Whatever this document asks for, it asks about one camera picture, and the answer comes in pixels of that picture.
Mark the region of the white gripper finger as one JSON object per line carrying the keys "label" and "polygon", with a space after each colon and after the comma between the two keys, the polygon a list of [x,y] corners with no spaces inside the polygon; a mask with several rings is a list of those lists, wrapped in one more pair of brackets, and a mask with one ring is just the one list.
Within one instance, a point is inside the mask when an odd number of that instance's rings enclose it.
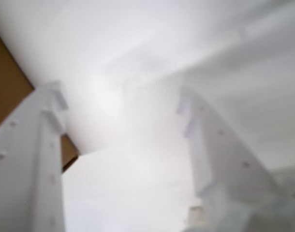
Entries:
{"label": "white gripper finger", "polygon": [[255,203],[295,197],[295,178],[272,174],[211,104],[189,87],[180,90],[178,112],[189,113],[189,141],[196,194],[226,202]]}
{"label": "white gripper finger", "polygon": [[29,94],[0,124],[0,232],[65,231],[61,83]]}

